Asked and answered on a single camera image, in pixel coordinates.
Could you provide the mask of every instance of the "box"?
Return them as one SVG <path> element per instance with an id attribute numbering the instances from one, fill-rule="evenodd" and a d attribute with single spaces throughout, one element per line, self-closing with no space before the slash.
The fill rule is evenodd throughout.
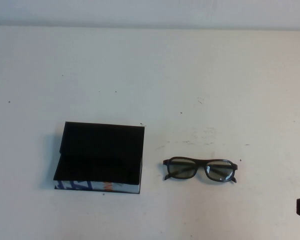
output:
<path id="1" fill-rule="evenodd" d="M 66 122 L 55 189 L 139 194 L 145 128 Z"/>

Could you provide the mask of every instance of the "lens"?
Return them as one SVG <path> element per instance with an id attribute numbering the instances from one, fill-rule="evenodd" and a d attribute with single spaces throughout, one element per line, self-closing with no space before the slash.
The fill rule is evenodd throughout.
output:
<path id="1" fill-rule="evenodd" d="M 188 179 L 196 173 L 196 163 L 187 159 L 173 159 L 169 163 L 169 173 L 173 178 Z"/>
<path id="2" fill-rule="evenodd" d="M 213 161 L 206 165 L 206 172 L 211 179 L 225 182 L 232 177 L 234 170 L 229 162 Z"/>

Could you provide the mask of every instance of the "box lid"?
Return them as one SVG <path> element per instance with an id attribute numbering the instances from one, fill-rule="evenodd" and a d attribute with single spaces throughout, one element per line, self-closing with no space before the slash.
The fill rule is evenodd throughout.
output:
<path id="1" fill-rule="evenodd" d="M 138 185 L 145 128 L 66 122 L 57 181 L 94 181 Z"/>

